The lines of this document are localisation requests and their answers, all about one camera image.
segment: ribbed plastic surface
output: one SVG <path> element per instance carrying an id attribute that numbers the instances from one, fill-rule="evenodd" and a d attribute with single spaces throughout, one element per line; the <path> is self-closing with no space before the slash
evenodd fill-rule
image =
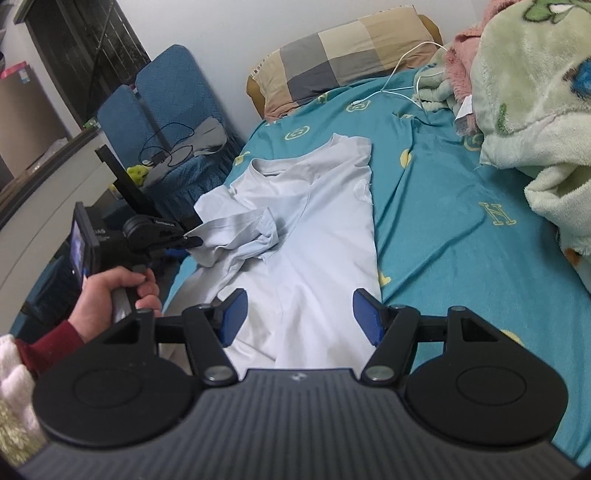
<path id="1" fill-rule="evenodd" d="M 115 452 L 50 445 L 21 468 L 31 480 L 566 480 L 577 470 L 549 443 L 503 453 L 447 444 L 394 392 L 348 370 L 251 371 L 204 393 L 152 442 Z"/>

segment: gray cloth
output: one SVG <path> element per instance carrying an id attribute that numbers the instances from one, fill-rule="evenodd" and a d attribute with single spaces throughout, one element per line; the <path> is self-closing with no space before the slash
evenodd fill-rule
<path id="1" fill-rule="evenodd" d="M 226 131 L 222 124 L 212 116 L 206 118 L 195 129 L 193 135 L 176 145 L 171 155 L 168 155 L 162 163 L 150 170 L 144 180 L 144 187 L 149 187 L 161 180 L 189 158 L 211 155 L 220 151 L 227 141 Z"/>

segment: black handle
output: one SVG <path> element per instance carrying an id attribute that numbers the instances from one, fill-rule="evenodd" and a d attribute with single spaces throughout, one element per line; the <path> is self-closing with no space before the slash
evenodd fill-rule
<path id="1" fill-rule="evenodd" d="M 145 273 L 145 265 L 136 265 L 132 269 L 136 273 Z M 111 304 L 113 305 L 113 323 L 120 322 L 128 315 L 135 313 L 135 302 L 139 300 L 137 287 L 117 288 L 111 292 Z"/>

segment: turquoise bed sheet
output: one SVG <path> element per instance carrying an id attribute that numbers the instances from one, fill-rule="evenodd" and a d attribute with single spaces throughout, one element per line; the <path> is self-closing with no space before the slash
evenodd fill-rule
<path id="1" fill-rule="evenodd" d="M 399 73 L 389 87 L 411 86 L 413 76 L 414 71 Z M 591 361 L 591 301 L 561 254 L 553 227 L 530 210 L 523 194 L 527 177 L 480 166 L 482 136 L 458 137 L 449 111 L 424 113 L 386 93 L 353 105 L 383 83 L 380 78 L 338 88 L 293 115 L 264 122 L 235 160 L 226 184 L 255 157 L 298 157 L 334 132 L 370 138 L 383 302 L 432 315 L 465 305 L 514 332 L 565 379 L 569 407 L 554 442 L 588 463 L 591 372 L 585 367 Z M 174 288 L 194 269 L 194 261 L 187 260 Z M 415 364 L 435 349 L 420 348 Z"/>

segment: white wall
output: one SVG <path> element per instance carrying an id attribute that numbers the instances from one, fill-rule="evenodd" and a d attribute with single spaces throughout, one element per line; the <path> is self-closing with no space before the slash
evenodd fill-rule
<path id="1" fill-rule="evenodd" d="M 66 107 L 66 104 L 62 100 L 58 93 L 55 85 L 51 81 L 51 77 L 47 73 L 46 68 L 41 61 L 41 57 L 37 53 L 37 49 L 33 44 L 31 36 L 29 35 L 27 26 L 25 24 L 15 25 L 12 21 L 16 14 L 18 6 L 12 7 L 10 14 L 8 15 L 6 24 L 6 35 L 4 40 L 0 44 L 0 50 L 4 53 L 6 58 L 6 67 L 10 67 L 22 61 L 26 61 L 41 83 L 45 94 L 49 98 L 49 101 L 56 110 L 61 122 L 66 127 L 68 133 L 75 137 L 80 132 L 80 127 L 72 117 L 72 114 Z"/>
<path id="2" fill-rule="evenodd" d="M 476 15 L 476 20 L 480 21 L 484 14 L 484 10 L 488 5 L 489 0 L 472 0 L 472 8 L 474 8 L 474 14 Z"/>
<path id="3" fill-rule="evenodd" d="M 118 0 L 150 58 L 173 44 L 194 55 L 238 134 L 260 122 L 245 93 L 253 66 L 282 45 L 399 5 L 395 0 Z M 449 41 L 485 0 L 415 0 Z"/>

